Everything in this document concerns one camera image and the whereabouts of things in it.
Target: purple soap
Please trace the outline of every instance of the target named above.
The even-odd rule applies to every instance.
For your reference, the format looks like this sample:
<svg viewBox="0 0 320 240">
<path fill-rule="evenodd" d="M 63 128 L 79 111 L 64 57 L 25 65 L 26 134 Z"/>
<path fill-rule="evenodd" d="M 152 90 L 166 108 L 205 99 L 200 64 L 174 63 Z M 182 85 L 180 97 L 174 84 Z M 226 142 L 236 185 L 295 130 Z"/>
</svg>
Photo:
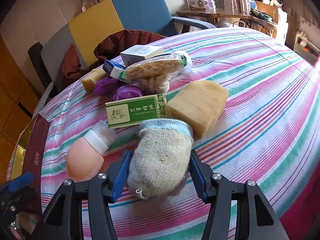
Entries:
<svg viewBox="0 0 320 240">
<path fill-rule="evenodd" d="M 117 92 L 113 95 L 113 100 L 123 100 L 123 99 L 129 99 L 129 98 L 137 98 L 142 97 L 142 90 L 139 87 L 136 86 L 123 86 L 119 87 Z"/>
<path fill-rule="evenodd" d="M 118 80 L 105 77 L 96 83 L 93 94 L 97 96 L 107 96 L 116 89 L 117 83 Z"/>
</svg>

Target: knitted mitt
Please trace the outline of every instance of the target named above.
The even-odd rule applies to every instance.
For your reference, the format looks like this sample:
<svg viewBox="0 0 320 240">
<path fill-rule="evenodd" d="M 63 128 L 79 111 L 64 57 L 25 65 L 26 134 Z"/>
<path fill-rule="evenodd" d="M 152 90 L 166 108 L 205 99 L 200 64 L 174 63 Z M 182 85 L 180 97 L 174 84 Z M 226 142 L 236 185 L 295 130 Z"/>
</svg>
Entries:
<svg viewBox="0 0 320 240">
<path fill-rule="evenodd" d="M 141 199 L 179 194 L 193 143 L 190 126 L 175 119 L 151 119 L 140 128 L 141 141 L 129 166 L 130 191 Z"/>
</svg>

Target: yellow sponge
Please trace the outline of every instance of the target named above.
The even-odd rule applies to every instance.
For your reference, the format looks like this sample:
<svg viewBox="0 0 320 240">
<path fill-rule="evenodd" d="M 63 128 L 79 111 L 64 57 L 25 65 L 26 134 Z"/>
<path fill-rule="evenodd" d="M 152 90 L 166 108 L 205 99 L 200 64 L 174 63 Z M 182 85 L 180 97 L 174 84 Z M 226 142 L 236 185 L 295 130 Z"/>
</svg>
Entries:
<svg viewBox="0 0 320 240">
<path fill-rule="evenodd" d="M 214 81 L 195 81 L 166 104 L 169 115 L 188 123 L 202 137 L 222 113 L 229 91 Z"/>
<path fill-rule="evenodd" d="M 85 91 L 92 93 L 96 83 L 107 76 L 108 74 L 102 68 L 96 68 L 91 70 L 91 72 L 81 80 L 81 83 Z"/>
</svg>

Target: white cap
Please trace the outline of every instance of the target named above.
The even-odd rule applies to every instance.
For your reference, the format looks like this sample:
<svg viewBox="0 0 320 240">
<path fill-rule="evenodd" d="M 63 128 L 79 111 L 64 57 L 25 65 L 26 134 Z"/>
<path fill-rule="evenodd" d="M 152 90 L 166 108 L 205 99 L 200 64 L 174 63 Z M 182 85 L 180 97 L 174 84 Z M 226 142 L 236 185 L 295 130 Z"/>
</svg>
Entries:
<svg viewBox="0 0 320 240">
<path fill-rule="evenodd" d="M 101 155 L 103 155 L 109 146 L 117 139 L 116 133 L 109 129 L 108 125 L 100 120 L 89 130 L 84 139 Z"/>
</svg>

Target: plastic bottle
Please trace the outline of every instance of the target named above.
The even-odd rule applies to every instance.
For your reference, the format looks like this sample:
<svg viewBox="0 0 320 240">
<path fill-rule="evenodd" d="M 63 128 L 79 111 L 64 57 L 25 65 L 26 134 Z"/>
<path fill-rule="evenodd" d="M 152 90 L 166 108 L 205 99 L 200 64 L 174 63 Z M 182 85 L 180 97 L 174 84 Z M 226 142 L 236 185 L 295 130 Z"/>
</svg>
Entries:
<svg viewBox="0 0 320 240">
<path fill-rule="evenodd" d="M 103 155 L 116 140 L 116 133 L 100 120 L 67 153 L 67 176 L 74 182 L 92 179 L 101 169 Z"/>
</svg>

